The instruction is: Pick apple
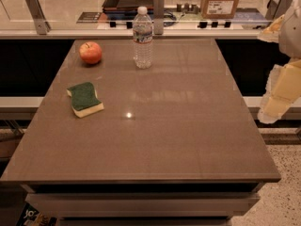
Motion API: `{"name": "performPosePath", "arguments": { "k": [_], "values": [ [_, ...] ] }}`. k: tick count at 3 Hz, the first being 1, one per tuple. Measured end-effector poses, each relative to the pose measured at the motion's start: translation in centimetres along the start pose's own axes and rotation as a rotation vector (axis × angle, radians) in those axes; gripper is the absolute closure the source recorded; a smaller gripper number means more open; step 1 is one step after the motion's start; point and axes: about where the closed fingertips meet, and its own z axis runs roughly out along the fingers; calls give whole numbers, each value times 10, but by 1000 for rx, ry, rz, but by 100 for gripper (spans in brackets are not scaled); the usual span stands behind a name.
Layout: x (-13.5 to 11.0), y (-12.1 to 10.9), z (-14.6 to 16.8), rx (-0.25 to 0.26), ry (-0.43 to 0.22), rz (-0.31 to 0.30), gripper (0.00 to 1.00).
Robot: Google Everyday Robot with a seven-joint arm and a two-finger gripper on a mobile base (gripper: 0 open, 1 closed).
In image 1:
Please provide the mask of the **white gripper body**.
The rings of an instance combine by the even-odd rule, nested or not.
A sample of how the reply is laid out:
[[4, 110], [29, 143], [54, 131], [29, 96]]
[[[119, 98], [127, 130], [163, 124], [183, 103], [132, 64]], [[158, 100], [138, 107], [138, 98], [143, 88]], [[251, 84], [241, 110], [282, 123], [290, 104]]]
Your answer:
[[291, 58], [301, 57], [301, 0], [293, 0], [279, 31], [279, 50]]

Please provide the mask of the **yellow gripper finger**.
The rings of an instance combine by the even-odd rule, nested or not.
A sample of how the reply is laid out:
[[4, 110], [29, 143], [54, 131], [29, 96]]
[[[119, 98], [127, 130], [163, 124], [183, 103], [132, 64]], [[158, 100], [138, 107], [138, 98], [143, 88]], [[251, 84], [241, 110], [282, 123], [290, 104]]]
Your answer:
[[263, 31], [258, 35], [257, 39], [265, 42], [280, 42], [280, 29], [282, 22], [284, 20], [284, 15], [276, 18], [272, 23], [270, 23]]
[[291, 59], [284, 66], [275, 65], [269, 74], [261, 98], [258, 120], [271, 124], [280, 120], [301, 97], [301, 60]]

